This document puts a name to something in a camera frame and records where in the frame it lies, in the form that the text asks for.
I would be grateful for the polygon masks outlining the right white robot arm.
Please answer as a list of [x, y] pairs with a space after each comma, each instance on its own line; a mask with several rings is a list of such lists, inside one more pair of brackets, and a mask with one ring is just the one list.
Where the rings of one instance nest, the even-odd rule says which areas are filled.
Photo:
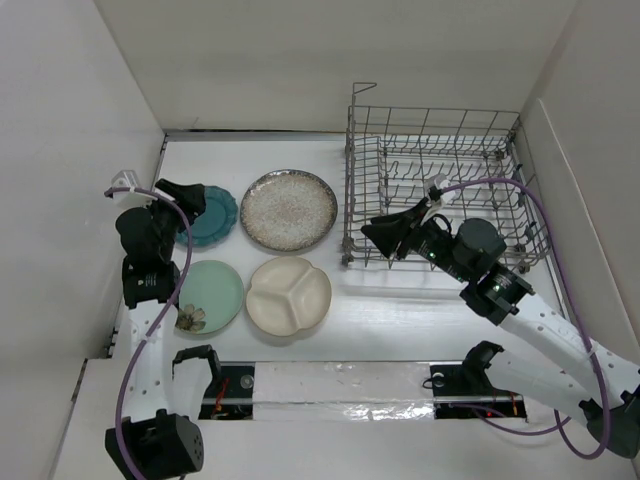
[[584, 426], [609, 451], [639, 453], [639, 367], [597, 341], [549, 306], [499, 258], [506, 248], [480, 218], [452, 230], [440, 214], [419, 208], [376, 217], [362, 233], [388, 259], [416, 253], [464, 284], [460, 296], [476, 315], [520, 338], [554, 363], [534, 368], [503, 347], [483, 341], [466, 356], [462, 381], [474, 393], [490, 387], [521, 393]]

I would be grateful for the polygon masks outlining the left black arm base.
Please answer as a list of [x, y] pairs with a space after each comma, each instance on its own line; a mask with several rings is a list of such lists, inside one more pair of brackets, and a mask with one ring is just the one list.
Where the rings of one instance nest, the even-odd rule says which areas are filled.
[[224, 362], [201, 404], [200, 420], [252, 420], [255, 363]]

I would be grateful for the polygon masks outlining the dark teal scalloped plate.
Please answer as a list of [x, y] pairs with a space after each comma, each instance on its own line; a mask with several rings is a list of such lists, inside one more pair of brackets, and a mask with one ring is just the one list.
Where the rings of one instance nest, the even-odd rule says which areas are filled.
[[218, 186], [205, 187], [206, 208], [191, 226], [194, 248], [208, 248], [229, 236], [238, 219], [238, 205], [231, 193]]

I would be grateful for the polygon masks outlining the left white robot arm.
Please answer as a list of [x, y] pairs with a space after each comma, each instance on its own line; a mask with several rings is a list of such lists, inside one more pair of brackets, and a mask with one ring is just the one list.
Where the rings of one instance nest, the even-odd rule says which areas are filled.
[[126, 479], [184, 479], [202, 470], [197, 424], [203, 396], [222, 387], [216, 351], [207, 344], [176, 349], [179, 294], [189, 268], [172, 259], [178, 233], [204, 212], [205, 188], [161, 179], [154, 190], [131, 170], [104, 193], [122, 208], [115, 227], [125, 251], [121, 278], [131, 356], [105, 448]]

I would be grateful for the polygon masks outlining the speckled brown round plate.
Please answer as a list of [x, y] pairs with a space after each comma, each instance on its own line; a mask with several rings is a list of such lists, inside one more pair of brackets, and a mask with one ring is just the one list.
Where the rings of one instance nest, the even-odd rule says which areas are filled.
[[240, 221], [258, 245], [296, 252], [323, 240], [337, 213], [336, 195], [323, 179], [302, 170], [281, 169], [250, 185], [241, 201]]

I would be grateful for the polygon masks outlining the silver foil tape strip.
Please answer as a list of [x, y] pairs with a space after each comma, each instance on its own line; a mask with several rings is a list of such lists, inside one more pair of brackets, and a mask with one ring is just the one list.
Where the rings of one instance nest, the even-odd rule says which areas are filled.
[[375, 422], [435, 418], [427, 362], [259, 362], [258, 421]]

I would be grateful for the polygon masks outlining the mint green flower plate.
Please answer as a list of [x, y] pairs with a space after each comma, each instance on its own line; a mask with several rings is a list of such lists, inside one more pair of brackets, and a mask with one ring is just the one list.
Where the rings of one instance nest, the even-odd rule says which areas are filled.
[[192, 335], [217, 332], [236, 317], [243, 303], [244, 285], [235, 269], [216, 260], [196, 262], [182, 285], [175, 327]]

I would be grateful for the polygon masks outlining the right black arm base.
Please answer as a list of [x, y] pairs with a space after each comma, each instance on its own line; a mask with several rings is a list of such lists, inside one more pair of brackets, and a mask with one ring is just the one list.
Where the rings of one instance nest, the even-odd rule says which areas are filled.
[[471, 382], [459, 363], [431, 364], [422, 388], [431, 392], [439, 420], [527, 417], [522, 396]]

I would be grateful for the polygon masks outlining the cream divided plate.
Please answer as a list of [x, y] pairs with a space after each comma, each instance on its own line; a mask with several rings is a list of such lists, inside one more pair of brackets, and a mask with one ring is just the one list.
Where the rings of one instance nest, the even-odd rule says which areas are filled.
[[327, 274], [302, 257], [278, 257], [252, 275], [246, 309], [263, 332], [289, 337], [316, 327], [326, 317], [332, 300]]

